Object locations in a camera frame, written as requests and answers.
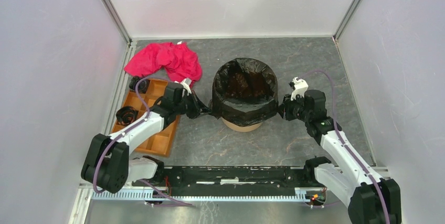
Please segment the orange trash bin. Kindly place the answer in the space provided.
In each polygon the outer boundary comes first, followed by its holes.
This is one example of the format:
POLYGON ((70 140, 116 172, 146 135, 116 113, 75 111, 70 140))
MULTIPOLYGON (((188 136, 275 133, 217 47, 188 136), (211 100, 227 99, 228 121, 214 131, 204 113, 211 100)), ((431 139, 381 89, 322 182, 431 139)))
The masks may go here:
POLYGON ((231 123, 231 122, 225 120, 224 118, 222 118, 222 121, 225 124, 225 126, 227 126, 228 128, 230 128, 236 132, 243 132, 243 133, 254 131, 263 124, 262 122, 260 122, 260 123, 250 125, 250 126, 238 126, 234 123, 231 123))

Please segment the black trash bag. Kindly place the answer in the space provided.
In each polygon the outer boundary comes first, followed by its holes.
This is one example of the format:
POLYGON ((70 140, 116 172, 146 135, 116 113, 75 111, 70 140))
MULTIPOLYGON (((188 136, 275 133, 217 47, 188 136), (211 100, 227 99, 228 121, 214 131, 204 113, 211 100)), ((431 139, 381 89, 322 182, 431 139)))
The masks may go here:
POLYGON ((235 58, 216 72, 211 115, 239 126, 262 123, 278 112, 278 79, 272 68, 253 58, 235 58))

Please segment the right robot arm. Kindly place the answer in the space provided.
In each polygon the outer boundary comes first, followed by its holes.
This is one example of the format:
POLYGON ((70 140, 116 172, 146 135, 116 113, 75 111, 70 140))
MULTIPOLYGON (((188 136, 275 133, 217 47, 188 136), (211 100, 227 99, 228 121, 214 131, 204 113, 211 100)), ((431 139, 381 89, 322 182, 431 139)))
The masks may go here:
POLYGON ((304 95, 286 94, 278 107, 280 116, 304 122, 308 135, 333 158, 308 159, 303 180, 329 189, 345 207, 351 223, 401 223, 398 183, 369 166, 348 141, 340 125, 327 116, 326 95, 319 90, 304 95))

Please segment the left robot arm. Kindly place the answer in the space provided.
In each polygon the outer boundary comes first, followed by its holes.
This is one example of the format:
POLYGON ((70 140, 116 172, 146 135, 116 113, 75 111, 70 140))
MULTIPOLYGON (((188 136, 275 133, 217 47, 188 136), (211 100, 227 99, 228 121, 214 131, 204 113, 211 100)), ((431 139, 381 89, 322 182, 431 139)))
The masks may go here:
POLYGON ((210 109, 185 83, 170 82, 164 95, 148 111, 124 129, 110 135, 97 134, 91 140, 81 178, 91 182, 96 193, 117 193, 128 182, 146 179, 160 185, 165 172, 152 158, 130 159, 129 155, 149 137, 163 131, 177 116, 190 119, 210 113, 210 109))

